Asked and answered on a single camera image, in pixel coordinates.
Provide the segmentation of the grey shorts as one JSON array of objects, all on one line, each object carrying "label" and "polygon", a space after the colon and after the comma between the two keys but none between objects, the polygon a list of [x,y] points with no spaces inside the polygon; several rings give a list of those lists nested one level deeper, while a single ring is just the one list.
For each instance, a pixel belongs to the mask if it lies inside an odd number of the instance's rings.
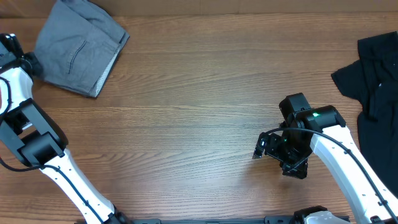
[{"label": "grey shorts", "polygon": [[38,79],[96,98],[129,34],[89,1],[56,1],[37,38]]}]

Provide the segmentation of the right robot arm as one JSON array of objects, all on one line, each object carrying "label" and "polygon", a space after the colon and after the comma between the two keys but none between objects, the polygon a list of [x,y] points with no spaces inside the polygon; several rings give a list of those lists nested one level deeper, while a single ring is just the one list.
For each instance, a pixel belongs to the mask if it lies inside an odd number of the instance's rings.
[{"label": "right robot arm", "polygon": [[304,179],[308,158],[326,165],[357,223],[397,223],[397,198],[381,182],[356,147],[345,120],[333,106],[282,109],[279,128],[261,133],[253,158],[270,156],[286,176]]}]

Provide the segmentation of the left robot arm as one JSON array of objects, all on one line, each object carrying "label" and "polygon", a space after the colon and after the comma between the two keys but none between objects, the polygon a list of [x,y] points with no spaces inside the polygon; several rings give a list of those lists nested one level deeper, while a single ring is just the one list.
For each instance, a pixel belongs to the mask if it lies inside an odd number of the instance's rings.
[{"label": "left robot arm", "polygon": [[14,172],[40,170],[75,204],[85,223],[129,223],[79,169],[59,126],[32,99],[32,74],[39,65],[32,54],[1,57],[1,142],[25,166]]}]

